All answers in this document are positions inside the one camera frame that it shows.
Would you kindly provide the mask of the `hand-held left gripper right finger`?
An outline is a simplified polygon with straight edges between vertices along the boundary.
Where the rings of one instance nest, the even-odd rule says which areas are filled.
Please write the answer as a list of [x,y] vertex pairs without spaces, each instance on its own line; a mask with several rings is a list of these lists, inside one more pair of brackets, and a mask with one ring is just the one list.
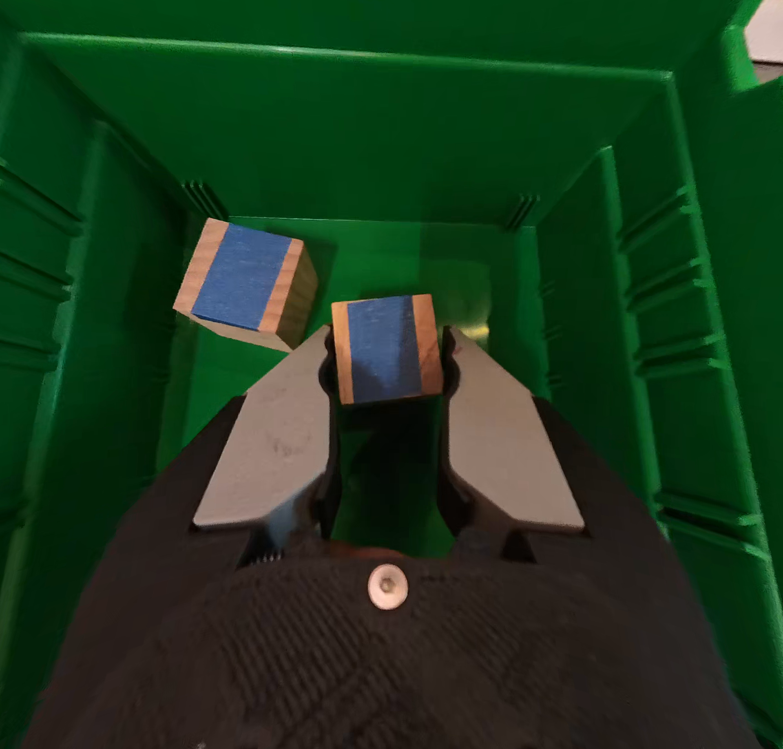
[[503,550],[530,533],[586,523],[533,393],[455,326],[443,333],[437,507],[454,540]]

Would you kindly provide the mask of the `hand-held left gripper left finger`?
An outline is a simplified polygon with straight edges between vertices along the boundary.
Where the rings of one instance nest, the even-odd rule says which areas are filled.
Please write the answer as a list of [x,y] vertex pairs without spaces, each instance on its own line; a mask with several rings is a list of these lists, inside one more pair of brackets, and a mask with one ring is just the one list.
[[334,338],[319,328],[243,396],[192,519],[199,530],[299,530],[329,539],[341,501]]

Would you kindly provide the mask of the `wooden cube with blue tape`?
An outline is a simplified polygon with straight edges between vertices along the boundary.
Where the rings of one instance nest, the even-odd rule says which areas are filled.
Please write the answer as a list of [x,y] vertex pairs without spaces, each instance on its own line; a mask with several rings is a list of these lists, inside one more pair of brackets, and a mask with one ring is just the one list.
[[342,405],[442,394],[442,358],[430,294],[331,304]]
[[318,287],[301,239],[208,218],[172,307],[219,336],[290,353]]

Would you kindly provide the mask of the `green plastic bin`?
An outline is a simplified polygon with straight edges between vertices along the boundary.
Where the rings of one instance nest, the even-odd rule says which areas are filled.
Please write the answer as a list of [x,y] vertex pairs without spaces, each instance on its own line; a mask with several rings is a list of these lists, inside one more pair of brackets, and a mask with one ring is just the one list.
[[[2,747],[781,747],[761,1],[2,0]],[[173,310],[208,218],[305,243],[301,343],[430,294],[586,531],[454,540],[444,387],[336,357],[331,537],[196,528],[291,353]]]

